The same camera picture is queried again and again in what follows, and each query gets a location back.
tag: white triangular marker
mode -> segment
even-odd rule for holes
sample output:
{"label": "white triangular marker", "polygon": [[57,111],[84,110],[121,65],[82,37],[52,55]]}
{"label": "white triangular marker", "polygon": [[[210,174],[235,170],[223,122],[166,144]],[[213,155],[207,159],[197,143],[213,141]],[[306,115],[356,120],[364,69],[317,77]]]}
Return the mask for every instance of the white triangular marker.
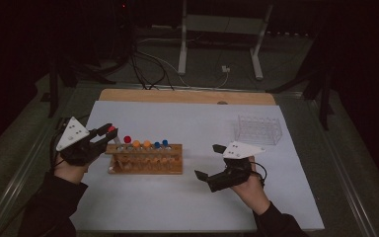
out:
{"label": "white triangular marker", "polygon": [[245,158],[264,152],[262,147],[245,144],[239,141],[231,142],[223,152],[223,158]]}
{"label": "white triangular marker", "polygon": [[88,135],[89,131],[85,126],[83,126],[76,118],[72,117],[61,135],[56,146],[56,151],[61,151]]}

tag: wooden edge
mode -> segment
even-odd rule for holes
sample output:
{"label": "wooden edge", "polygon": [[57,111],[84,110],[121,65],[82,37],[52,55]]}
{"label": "wooden edge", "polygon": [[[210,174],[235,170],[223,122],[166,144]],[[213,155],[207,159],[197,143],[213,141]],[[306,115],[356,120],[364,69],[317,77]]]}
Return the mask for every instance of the wooden edge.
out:
{"label": "wooden edge", "polygon": [[105,89],[100,101],[275,105],[269,93]]}

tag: white paper sheet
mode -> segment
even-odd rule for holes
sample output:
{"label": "white paper sheet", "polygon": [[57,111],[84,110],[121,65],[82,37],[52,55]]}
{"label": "white paper sheet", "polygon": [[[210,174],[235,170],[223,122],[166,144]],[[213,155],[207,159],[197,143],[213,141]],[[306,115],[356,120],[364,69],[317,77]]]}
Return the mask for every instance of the white paper sheet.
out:
{"label": "white paper sheet", "polygon": [[89,185],[72,221],[78,230],[123,232],[252,231],[252,211],[230,189],[212,193],[194,170],[224,170],[213,144],[235,139],[238,116],[279,119],[282,137],[263,145],[256,161],[267,169],[265,192],[281,212],[303,229],[324,225],[279,106],[96,102],[87,128],[108,122],[140,141],[168,139],[184,148],[182,175],[110,175],[110,156],[95,161],[83,182]]}

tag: dark background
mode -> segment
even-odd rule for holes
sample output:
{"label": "dark background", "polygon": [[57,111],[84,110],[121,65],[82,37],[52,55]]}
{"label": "dark background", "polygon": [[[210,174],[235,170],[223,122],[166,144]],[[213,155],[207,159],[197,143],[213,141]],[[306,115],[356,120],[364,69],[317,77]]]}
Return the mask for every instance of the dark background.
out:
{"label": "dark background", "polygon": [[[48,73],[50,48],[98,64],[104,49],[96,36],[104,31],[96,33],[96,20],[84,19],[104,15],[92,11],[102,2],[0,1],[0,134],[36,95],[34,83]],[[127,4],[131,21],[119,24],[150,28],[181,23],[180,1]],[[230,11],[233,16],[257,14],[252,1],[189,1],[189,9],[220,15],[229,14],[235,4],[246,11]],[[315,40],[299,76],[320,65],[334,68],[332,88],[379,169],[379,1],[275,1],[268,30],[272,36],[289,33]]]}

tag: hand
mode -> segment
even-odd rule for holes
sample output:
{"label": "hand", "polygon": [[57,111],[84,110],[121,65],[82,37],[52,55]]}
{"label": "hand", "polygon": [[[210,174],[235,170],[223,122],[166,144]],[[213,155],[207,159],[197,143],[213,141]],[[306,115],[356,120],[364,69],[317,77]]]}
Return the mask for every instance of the hand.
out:
{"label": "hand", "polygon": [[[249,157],[250,162],[255,162],[255,157]],[[257,171],[255,163],[252,164],[252,170]],[[267,198],[260,178],[256,175],[251,175],[243,184],[231,188],[256,214],[261,215],[267,211],[270,206],[270,201]]]}
{"label": "hand", "polygon": [[97,158],[98,157],[84,166],[74,166],[70,165],[66,161],[63,161],[63,159],[60,157],[60,154],[58,154],[56,158],[56,164],[58,165],[54,168],[54,176],[66,180],[70,183],[79,185],[82,181],[82,178],[84,177],[84,174],[88,172],[89,166]]}

